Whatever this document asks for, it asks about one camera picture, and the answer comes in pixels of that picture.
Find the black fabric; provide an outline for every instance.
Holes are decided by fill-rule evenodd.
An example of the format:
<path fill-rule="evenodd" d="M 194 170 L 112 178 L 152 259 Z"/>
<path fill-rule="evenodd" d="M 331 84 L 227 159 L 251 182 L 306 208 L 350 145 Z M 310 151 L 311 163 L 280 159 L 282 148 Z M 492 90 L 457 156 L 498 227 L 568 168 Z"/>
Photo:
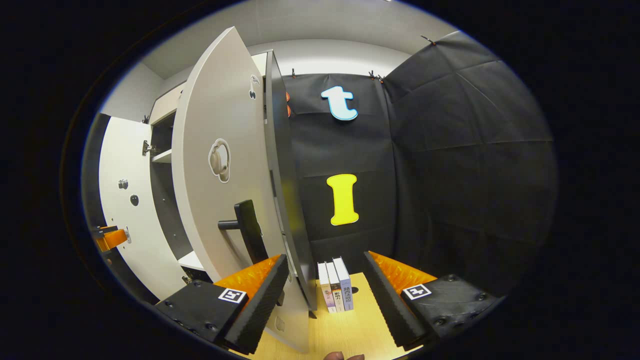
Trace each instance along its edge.
<path fill-rule="evenodd" d="M 458 31 L 384 79 L 397 176 L 394 257 L 495 296 L 543 243 L 557 193 L 552 137 L 517 76 Z"/>
<path fill-rule="evenodd" d="M 349 271 L 362 272 L 362 252 L 391 256 L 396 217 L 396 175 L 382 86 L 367 76 L 307 74 L 283 78 L 291 96 L 291 136 L 300 196 L 315 261 L 342 256 Z M 353 93 L 356 119 L 335 119 L 320 93 L 342 86 Z M 354 174 L 352 224 L 331 225 L 330 176 Z"/>

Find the finger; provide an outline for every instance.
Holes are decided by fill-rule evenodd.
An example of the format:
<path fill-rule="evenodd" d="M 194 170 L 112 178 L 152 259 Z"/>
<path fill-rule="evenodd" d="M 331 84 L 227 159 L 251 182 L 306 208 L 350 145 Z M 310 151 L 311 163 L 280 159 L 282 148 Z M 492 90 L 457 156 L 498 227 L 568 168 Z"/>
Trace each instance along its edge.
<path fill-rule="evenodd" d="M 334 351 L 327 354 L 324 360 L 344 360 L 344 355 L 342 355 L 341 351 Z"/>

